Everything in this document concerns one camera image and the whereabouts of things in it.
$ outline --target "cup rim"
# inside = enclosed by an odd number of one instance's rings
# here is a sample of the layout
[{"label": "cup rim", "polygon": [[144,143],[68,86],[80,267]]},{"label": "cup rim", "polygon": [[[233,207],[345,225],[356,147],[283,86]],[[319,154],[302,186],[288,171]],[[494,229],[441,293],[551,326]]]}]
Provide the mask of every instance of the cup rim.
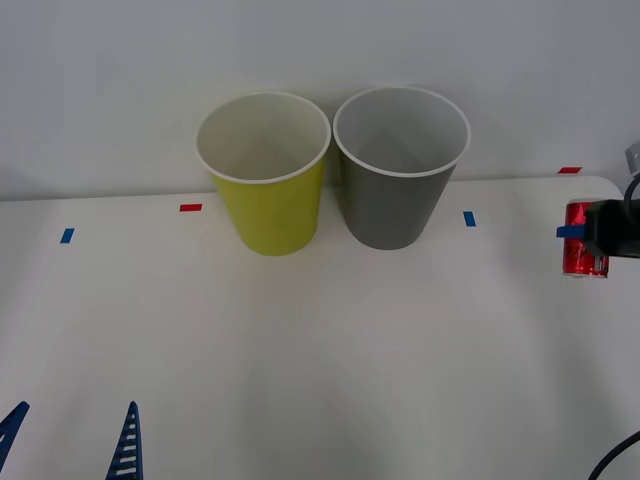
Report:
[{"label": "cup rim", "polygon": [[[340,115],[342,114],[344,109],[351,102],[353,102],[356,98],[361,97],[363,95],[367,95],[367,94],[369,94],[371,92],[375,92],[375,91],[378,91],[378,90],[412,90],[412,91],[416,91],[416,92],[425,93],[427,95],[431,95],[433,97],[438,98],[439,100],[442,100],[446,104],[448,104],[450,107],[452,107],[458,113],[458,115],[460,115],[460,117],[462,118],[462,121],[464,122],[464,125],[465,125],[465,127],[467,129],[467,143],[465,144],[464,148],[462,149],[462,152],[460,152],[460,154],[456,158],[454,158],[452,161],[450,161],[449,163],[447,163],[446,165],[444,165],[442,167],[438,167],[438,168],[433,169],[433,170],[427,170],[427,171],[424,171],[424,172],[411,172],[411,173],[392,172],[390,170],[384,170],[382,168],[378,168],[378,167],[374,167],[373,165],[369,165],[368,163],[365,163],[362,160],[360,160],[359,158],[357,158],[347,148],[345,148],[345,146],[342,144],[342,140],[340,140],[340,135],[338,134],[338,121],[340,120]],[[460,107],[458,107],[455,103],[453,103],[451,100],[449,100],[447,97],[445,97],[443,95],[440,95],[439,93],[433,92],[431,90],[427,90],[426,88],[414,87],[414,86],[408,86],[408,85],[373,87],[373,88],[369,88],[367,90],[363,90],[362,92],[358,92],[355,95],[353,95],[352,97],[349,97],[349,99],[347,99],[340,106],[340,108],[336,112],[335,117],[333,118],[333,138],[335,138],[336,143],[338,144],[338,147],[340,148],[340,151],[342,153],[344,153],[351,161],[353,161],[354,163],[360,165],[363,168],[366,168],[367,170],[370,170],[370,171],[375,172],[375,173],[379,173],[381,175],[386,175],[388,177],[420,178],[420,177],[429,177],[431,175],[437,175],[438,173],[444,172],[445,170],[448,170],[448,169],[454,167],[458,163],[458,160],[460,160],[467,153],[467,151],[469,150],[469,146],[471,145],[471,125],[469,124],[469,120],[467,119],[467,116],[464,114],[462,109]]]},{"label": "cup rim", "polygon": [[[318,155],[316,155],[316,157],[314,157],[314,159],[307,163],[305,166],[303,166],[302,168],[299,168],[298,170],[295,170],[291,173],[288,173],[286,175],[281,175],[280,177],[274,177],[274,178],[267,178],[267,179],[261,179],[261,180],[247,180],[247,179],[242,179],[242,178],[237,178],[237,177],[232,177],[231,175],[226,175],[222,172],[219,172],[218,170],[216,170],[215,168],[213,168],[211,165],[209,165],[204,158],[202,158],[202,155],[200,154],[200,150],[198,149],[198,137],[200,136],[200,130],[202,130],[202,126],[204,125],[204,123],[209,119],[209,117],[218,109],[225,107],[233,102],[236,102],[240,99],[243,98],[247,98],[247,97],[253,97],[256,95],[272,95],[272,96],[278,96],[278,97],[289,97],[289,98],[293,98],[299,101],[302,101],[303,103],[306,103],[307,105],[309,105],[313,110],[315,110],[317,113],[320,114],[320,118],[322,118],[322,122],[324,123],[325,126],[325,133],[326,133],[326,139],[324,142],[324,145],[322,146],[322,148],[320,149],[320,153],[318,153]],[[324,113],[324,111],[318,107],[315,103],[313,103],[311,100],[307,100],[304,97],[301,97],[299,95],[294,95],[293,93],[287,93],[287,92],[280,92],[280,91],[263,91],[263,92],[252,92],[252,93],[248,93],[245,95],[240,95],[239,97],[235,97],[227,102],[221,103],[220,105],[218,105],[216,108],[214,108],[213,110],[211,110],[209,113],[207,113],[204,117],[204,119],[202,119],[202,121],[198,124],[198,128],[196,129],[196,133],[195,133],[195,141],[194,141],[194,147],[196,150],[196,155],[198,156],[198,160],[200,160],[200,163],[202,164],[202,166],[204,166],[205,169],[207,169],[209,171],[209,173],[215,175],[216,177],[220,177],[223,178],[225,180],[228,180],[230,182],[233,183],[244,183],[246,185],[269,185],[272,183],[278,183],[278,182],[282,182],[285,180],[289,180],[291,178],[297,177],[298,175],[301,175],[302,173],[306,172],[307,170],[310,170],[312,167],[314,167],[324,156],[324,154],[327,152],[327,149],[329,148],[329,144],[331,143],[331,124],[329,123],[329,119],[327,118],[327,115]]]}]

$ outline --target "white table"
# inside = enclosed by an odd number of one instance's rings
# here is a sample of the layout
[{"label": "white table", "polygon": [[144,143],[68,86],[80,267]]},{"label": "white table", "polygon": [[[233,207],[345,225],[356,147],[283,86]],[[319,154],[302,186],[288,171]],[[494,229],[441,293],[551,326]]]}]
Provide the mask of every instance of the white table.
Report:
[{"label": "white table", "polygon": [[[585,197],[620,193],[454,182],[382,252],[326,190],[280,258],[216,194],[2,203],[0,417],[31,404],[2,479],[103,479],[135,400],[148,480],[586,480],[640,429],[640,261],[561,274]],[[602,478],[639,474],[629,452]]]}]

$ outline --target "blue tape marker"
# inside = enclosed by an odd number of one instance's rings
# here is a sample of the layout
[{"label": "blue tape marker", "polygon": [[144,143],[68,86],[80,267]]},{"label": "blue tape marker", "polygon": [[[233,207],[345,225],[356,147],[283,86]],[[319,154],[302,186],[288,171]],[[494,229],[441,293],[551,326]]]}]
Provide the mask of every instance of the blue tape marker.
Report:
[{"label": "blue tape marker", "polygon": [[71,243],[71,237],[73,237],[73,232],[75,232],[75,230],[75,228],[65,228],[62,238],[60,239],[60,243]]},{"label": "blue tape marker", "polygon": [[584,225],[565,225],[564,227],[558,227],[556,237],[578,238],[582,240],[584,238]]},{"label": "blue tape marker", "polygon": [[464,223],[467,224],[467,227],[475,227],[476,219],[473,218],[473,212],[462,212],[464,214]]}]

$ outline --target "white wall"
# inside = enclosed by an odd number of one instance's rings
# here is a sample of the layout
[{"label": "white wall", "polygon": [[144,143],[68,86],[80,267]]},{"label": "white wall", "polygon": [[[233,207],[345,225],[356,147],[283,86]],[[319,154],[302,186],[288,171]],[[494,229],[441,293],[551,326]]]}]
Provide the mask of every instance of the white wall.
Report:
[{"label": "white wall", "polygon": [[0,198],[211,189],[197,119],[256,89],[333,115],[388,82],[457,102],[458,178],[627,181],[638,0],[3,0]]}]

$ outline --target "soda can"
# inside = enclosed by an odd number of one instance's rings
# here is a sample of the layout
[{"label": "soda can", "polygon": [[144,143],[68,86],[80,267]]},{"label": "soda can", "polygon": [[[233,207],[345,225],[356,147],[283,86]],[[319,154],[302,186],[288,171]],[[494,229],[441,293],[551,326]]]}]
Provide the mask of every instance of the soda can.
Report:
[{"label": "soda can", "polygon": [[[567,205],[565,225],[584,225],[586,212],[596,200],[574,200]],[[607,278],[609,273],[609,257],[595,256],[578,238],[564,239],[562,271],[572,277]]]}]

